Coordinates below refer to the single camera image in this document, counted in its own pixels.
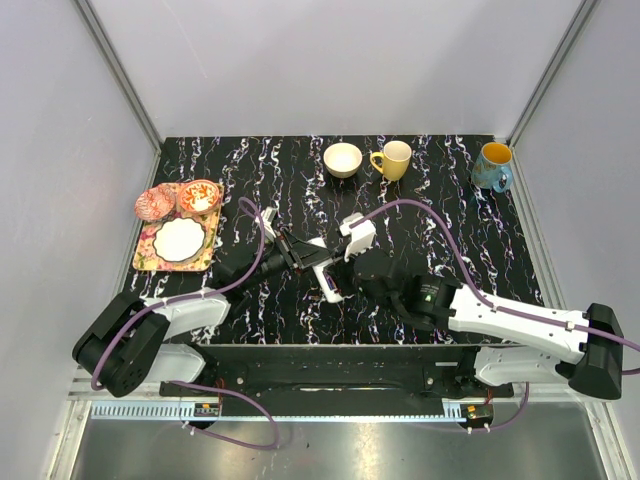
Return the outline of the white remote control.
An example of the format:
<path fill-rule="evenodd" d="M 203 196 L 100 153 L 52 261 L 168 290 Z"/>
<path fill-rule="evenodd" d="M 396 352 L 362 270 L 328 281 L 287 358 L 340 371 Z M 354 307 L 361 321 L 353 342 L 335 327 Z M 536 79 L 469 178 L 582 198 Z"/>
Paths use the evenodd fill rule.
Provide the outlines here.
<path fill-rule="evenodd" d="M 344 297 L 340 294 L 336 282 L 328 271 L 328 268 L 334 264 L 334 253 L 327 249 L 325 241 L 320 237 L 311 239 L 310 243 L 314 246 L 321 247 L 326 252 L 326 259 L 312 267 L 312 271 L 321 287 L 324 298 L 330 304 L 342 302 Z"/>

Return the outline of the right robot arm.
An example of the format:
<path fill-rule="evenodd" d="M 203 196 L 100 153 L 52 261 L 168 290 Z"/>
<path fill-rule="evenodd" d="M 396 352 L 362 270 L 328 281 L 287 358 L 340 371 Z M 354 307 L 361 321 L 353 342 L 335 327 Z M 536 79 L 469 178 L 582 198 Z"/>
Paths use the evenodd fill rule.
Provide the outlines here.
<path fill-rule="evenodd" d="M 515 382 L 565 383 L 601 400 L 622 395 L 622 330 L 609 306 L 557 310 L 508 300 L 457 280 L 412 275 L 379 249 L 349 257 L 347 271 L 361 294 L 417 330 L 508 341 L 480 348 L 456 369 L 456 387 L 465 395 Z"/>

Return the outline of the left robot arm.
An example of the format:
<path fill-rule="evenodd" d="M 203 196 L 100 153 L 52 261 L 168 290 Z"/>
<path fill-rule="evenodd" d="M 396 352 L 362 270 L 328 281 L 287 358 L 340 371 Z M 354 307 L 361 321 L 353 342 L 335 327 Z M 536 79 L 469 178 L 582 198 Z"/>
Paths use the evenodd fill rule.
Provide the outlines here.
<path fill-rule="evenodd" d="M 76 342 L 72 358 L 91 374 L 93 388 L 124 397 L 168 351 L 166 340 L 222 323 L 267 278 L 287 270 L 320 271 L 332 258 L 320 238 L 303 241 L 286 230 L 269 234 L 254 255 L 235 251 L 217 265 L 213 281 L 199 292 L 148 300 L 120 292 Z"/>

